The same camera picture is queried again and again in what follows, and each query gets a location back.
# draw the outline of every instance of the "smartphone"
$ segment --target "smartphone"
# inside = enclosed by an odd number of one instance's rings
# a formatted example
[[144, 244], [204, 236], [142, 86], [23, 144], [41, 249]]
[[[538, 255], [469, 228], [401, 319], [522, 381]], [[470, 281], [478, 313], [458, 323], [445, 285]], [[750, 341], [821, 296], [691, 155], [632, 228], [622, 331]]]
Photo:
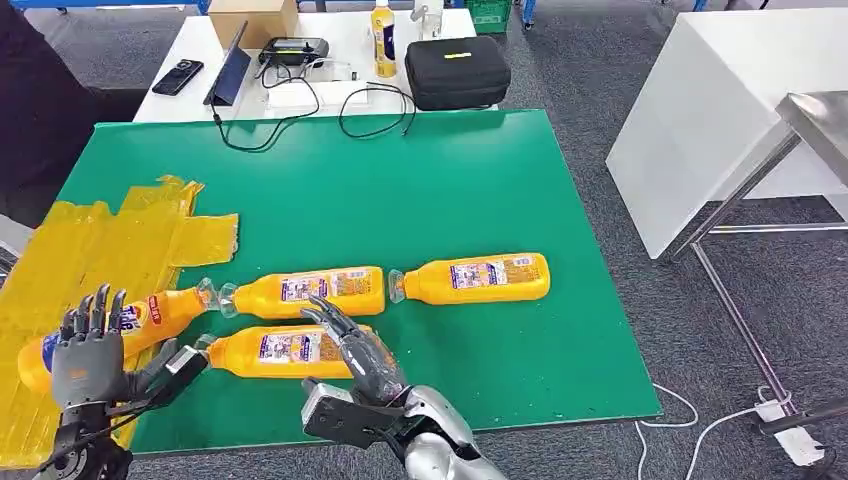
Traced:
[[203, 62], [182, 59], [153, 86], [153, 93], [176, 95], [203, 68]]

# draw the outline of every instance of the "yellow bottle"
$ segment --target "yellow bottle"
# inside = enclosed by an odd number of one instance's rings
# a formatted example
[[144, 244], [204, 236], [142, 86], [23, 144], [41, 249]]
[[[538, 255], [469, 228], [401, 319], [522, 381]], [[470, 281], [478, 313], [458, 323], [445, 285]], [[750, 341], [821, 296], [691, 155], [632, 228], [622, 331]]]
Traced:
[[432, 305], [536, 300], [550, 287], [548, 262], [539, 253], [437, 260], [406, 274], [389, 272], [394, 303], [404, 298]]
[[380, 267], [266, 275], [241, 287], [227, 283], [219, 297], [221, 313], [227, 318], [251, 313], [280, 319], [301, 318], [301, 308], [314, 307], [308, 294], [326, 298], [350, 316], [377, 315], [386, 308]]
[[203, 344], [212, 368], [240, 377], [352, 378], [335, 342], [319, 325], [252, 327], [218, 339], [203, 335], [195, 347]]
[[[121, 311], [124, 358], [180, 334], [191, 321], [207, 310], [217, 310], [217, 294], [208, 278], [186, 290], [166, 290], [146, 300], [125, 305]], [[18, 353], [18, 374], [32, 391], [50, 391], [53, 348], [59, 332], [34, 338]]]
[[371, 30], [374, 33], [374, 63], [377, 76], [394, 77], [395, 64], [395, 14], [389, 8], [389, 0], [377, 0], [371, 12]]

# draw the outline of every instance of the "robotic hand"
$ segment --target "robotic hand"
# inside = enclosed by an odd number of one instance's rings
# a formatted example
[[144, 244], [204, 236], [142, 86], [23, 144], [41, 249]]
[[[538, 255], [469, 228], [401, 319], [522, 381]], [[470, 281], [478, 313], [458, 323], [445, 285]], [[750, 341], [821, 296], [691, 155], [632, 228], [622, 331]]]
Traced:
[[310, 296], [319, 309], [301, 313], [322, 325], [353, 373], [352, 391], [303, 381], [304, 432], [368, 448], [385, 441], [416, 480], [506, 480], [484, 457], [465, 419], [438, 391], [407, 384], [386, 347], [330, 302]]
[[[191, 347], [177, 351], [172, 338], [142, 370], [124, 372], [120, 329], [126, 292], [112, 299], [107, 325], [108, 294], [109, 285], [103, 285], [62, 320], [51, 372], [53, 399], [62, 414], [53, 453], [36, 479], [126, 478], [132, 454], [109, 434], [143, 412], [169, 404], [207, 365]], [[111, 424], [117, 417], [126, 418]]]

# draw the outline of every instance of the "green mat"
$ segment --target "green mat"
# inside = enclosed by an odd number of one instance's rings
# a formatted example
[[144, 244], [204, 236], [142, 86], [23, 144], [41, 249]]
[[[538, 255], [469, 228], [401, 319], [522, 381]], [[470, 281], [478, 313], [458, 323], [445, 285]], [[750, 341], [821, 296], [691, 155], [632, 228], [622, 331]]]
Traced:
[[[367, 131], [394, 117], [355, 117]], [[239, 122], [261, 143], [273, 122]], [[285, 129], [266, 153], [224, 147], [211, 123], [98, 126], [60, 198], [105, 200], [163, 174], [206, 184], [197, 215], [241, 215], [232, 262], [188, 269], [216, 285], [262, 275], [541, 252], [552, 286], [534, 302], [389, 305], [372, 325], [408, 378], [432, 385], [472, 428], [658, 415], [650, 378], [543, 111], [421, 114], [406, 136], [344, 136], [335, 118]], [[180, 336], [263, 322], [216, 312]], [[315, 441], [301, 431], [299, 381], [204, 372], [170, 407], [145, 414], [134, 453]]]

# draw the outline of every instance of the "black case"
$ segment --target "black case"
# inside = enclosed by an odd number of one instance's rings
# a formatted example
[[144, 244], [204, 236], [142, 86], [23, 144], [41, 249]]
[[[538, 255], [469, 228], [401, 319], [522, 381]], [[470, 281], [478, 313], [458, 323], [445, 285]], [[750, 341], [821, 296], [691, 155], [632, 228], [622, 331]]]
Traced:
[[488, 107], [503, 100], [511, 73], [490, 37], [413, 42], [406, 74], [421, 110]]

